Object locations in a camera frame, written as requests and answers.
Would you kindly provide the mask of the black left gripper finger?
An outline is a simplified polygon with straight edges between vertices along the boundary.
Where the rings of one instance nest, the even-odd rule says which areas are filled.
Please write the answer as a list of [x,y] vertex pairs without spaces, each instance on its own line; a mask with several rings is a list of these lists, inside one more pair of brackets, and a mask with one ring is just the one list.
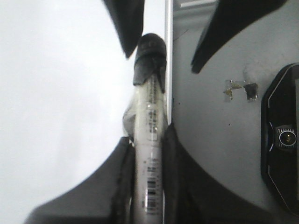
[[199,73],[229,40],[262,17],[278,10],[285,0],[218,0],[204,28],[193,59],[192,72]]
[[171,123],[163,139],[166,224],[297,224],[286,212],[269,212],[211,177],[187,152]]
[[107,160],[78,186],[36,207],[26,224],[132,224],[135,149],[120,138]]
[[144,0],[105,0],[122,50],[129,58],[143,32]]

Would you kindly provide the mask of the black robot base device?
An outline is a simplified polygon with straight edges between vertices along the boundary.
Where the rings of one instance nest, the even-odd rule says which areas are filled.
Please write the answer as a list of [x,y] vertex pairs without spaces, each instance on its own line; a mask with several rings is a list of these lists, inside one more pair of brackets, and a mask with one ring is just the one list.
[[276,201],[299,214],[299,64],[281,69],[261,101],[261,175]]

